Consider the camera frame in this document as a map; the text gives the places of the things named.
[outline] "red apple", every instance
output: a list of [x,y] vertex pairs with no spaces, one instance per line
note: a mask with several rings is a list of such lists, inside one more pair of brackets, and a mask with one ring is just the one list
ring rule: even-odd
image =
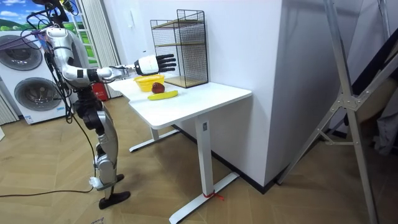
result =
[[153,93],[164,93],[164,86],[161,83],[154,82],[152,84],[152,92]]

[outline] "washing machine door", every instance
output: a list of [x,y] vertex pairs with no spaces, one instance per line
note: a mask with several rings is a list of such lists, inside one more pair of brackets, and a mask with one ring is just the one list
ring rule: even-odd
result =
[[15,87],[15,98],[22,106],[33,111],[54,109],[61,97],[53,82],[45,78],[27,78]]
[[[0,44],[20,38],[18,35],[0,37]],[[17,40],[0,49],[0,63],[14,70],[29,71],[37,68],[43,60],[39,47],[26,38]]]

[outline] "wire rack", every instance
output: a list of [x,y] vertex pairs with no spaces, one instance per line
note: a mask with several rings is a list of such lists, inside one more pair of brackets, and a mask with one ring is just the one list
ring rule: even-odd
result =
[[151,20],[156,55],[174,54],[176,69],[165,82],[184,88],[208,83],[205,13],[177,10],[177,19]]

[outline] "washing machine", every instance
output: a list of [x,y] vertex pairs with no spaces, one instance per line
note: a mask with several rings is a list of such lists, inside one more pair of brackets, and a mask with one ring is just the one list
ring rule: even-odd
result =
[[[0,44],[18,39],[20,34],[20,31],[0,32]],[[17,43],[31,40],[35,37],[28,36]],[[65,104],[56,90],[39,41],[0,50],[0,71],[5,86],[28,124],[65,116]]]

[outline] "yellow bowl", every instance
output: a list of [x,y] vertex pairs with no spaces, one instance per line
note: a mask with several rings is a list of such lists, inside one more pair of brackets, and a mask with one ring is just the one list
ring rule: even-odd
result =
[[134,78],[134,81],[136,81],[141,91],[151,91],[152,85],[155,82],[161,83],[162,85],[164,84],[164,75],[157,74],[157,75],[148,75],[144,77],[136,77]]

